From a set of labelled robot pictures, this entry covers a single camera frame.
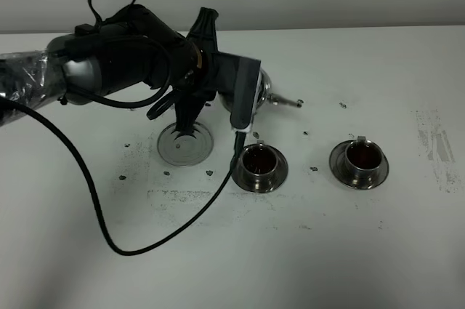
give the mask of round metal plate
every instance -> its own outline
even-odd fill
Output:
[[[382,184],[389,174],[389,162],[386,156],[383,154],[381,164],[379,165],[378,174],[374,177],[366,177],[363,179],[356,179],[349,174],[344,165],[344,154],[346,147],[353,140],[346,140],[345,142],[339,143],[332,151],[329,156],[329,167],[334,174],[334,177],[346,185],[349,188],[358,190],[368,190],[377,187]]]
[[[250,180],[246,179],[244,174],[240,174],[238,168],[236,167],[232,173],[232,180],[234,180],[235,184],[237,184],[240,188],[252,193],[269,193],[270,191],[278,189],[286,180],[289,172],[286,158],[284,157],[283,153],[281,153],[275,147],[272,147],[271,145],[267,145],[267,147],[271,148],[275,152],[276,158],[278,160],[274,179],[272,181],[265,180],[263,182],[255,182],[253,184]]]
[[[213,137],[204,125],[195,122],[192,135],[180,135],[175,126],[169,125],[158,137],[158,152],[164,161],[173,166],[193,166],[209,157]]]

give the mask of white table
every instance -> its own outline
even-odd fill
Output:
[[[55,36],[3,35],[0,52],[40,49]],[[304,101],[256,117],[254,131],[288,159],[285,184],[254,195],[231,180],[184,233],[121,257],[101,236],[69,152],[20,119],[0,129],[0,307],[464,308],[465,28],[236,31],[218,41],[261,59],[277,92]],[[151,93],[138,85],[114,98]],[[125,249],[198,211],[232,154],[218,99],[199,117],[213,153],[191,168],[165,164],[156,150],[173,111],[157,121],[146,109],[98,104],[40,111],[81,151]],[[387,181],[372,191],[345,188],[328,167],[331,149],[352,135],[389,159]]]

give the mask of plastic wrap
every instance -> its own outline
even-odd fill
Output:
[[[65,94],[61,68],[54,68],[47,52],[0,54],[0,97],[37,109]],[[23,114],[0,109],[0,126]]]

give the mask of brown liquid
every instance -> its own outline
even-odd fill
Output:
[[[347,149],[347,158],[359,169],[374,169],[381,163],[381,154],[372,145],[357,144]]]
[[[252,148],[242,158],[244,167],[254,174],[265,174],[276,166],[275,153],[269,148]]]

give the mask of metal saucer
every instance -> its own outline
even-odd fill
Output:
[[[169,125],[158,137],[158,152],[164,161],[173,166],[193,166],[209,157],[213,137],[204,125],[195,122],[192,134],[181,134],[175,126]]]
[[[251,160],[247,156],[253,156],[252,161],[255,162],[252,166],[247,162]],[[243,149],[238,165],[232,173],[232,179],[246,191],[269,193],[284,183],[288,171],[286,158],[278,149],[257,143],[247,145]]]
[[[329,156],[329,167],[334,174],[334,177],[349,188],[358,190],[368,190],[382,184],[389,174],[389,162],[384,154],[381,155],[381,163],[379,164],[376,173],[367,177],[354,176],[344,164],[346,159],[346,148],[354,140],[346,140],[339,143]]]

